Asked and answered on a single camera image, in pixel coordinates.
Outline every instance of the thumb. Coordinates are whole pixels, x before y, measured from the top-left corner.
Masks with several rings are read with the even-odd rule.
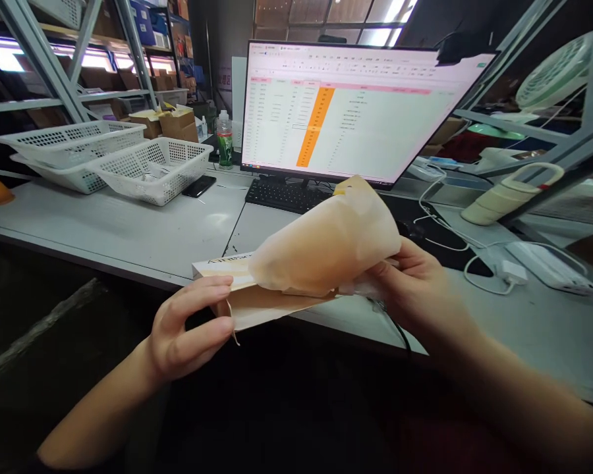
[[[403,290],[409,283],[408,279],[412,278],[385,261],[376,263],[367,270],[367,274],[383,288],[391,292]]]

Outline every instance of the smartphone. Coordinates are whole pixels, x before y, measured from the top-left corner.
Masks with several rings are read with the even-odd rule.
[[[201,176],[184,189],[183,195],[190,198],[199,198],[208,188],[213,186],[215,181],[217,181],[217,178],[212,176]]]

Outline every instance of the monitor screen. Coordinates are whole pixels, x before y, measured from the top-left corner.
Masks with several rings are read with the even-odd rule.
[[[493,58],[251,41],[241,169],[390,188]]]

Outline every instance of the charger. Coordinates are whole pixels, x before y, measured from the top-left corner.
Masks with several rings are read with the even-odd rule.
[[[497,265],[496,273],[508,284],[524,285],[528,281],[525,267],[509,260],[503,260],[500,265]]]

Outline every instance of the black cloth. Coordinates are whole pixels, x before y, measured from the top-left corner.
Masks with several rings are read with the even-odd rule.
[[[280,322],[238,340],[240,347],[228,341],[207,365],[172,384],[154,472],[397,472],[336,346]],[[112,472],[113,462],[88,472]],[[27,472],[54,471],[38,463]]]

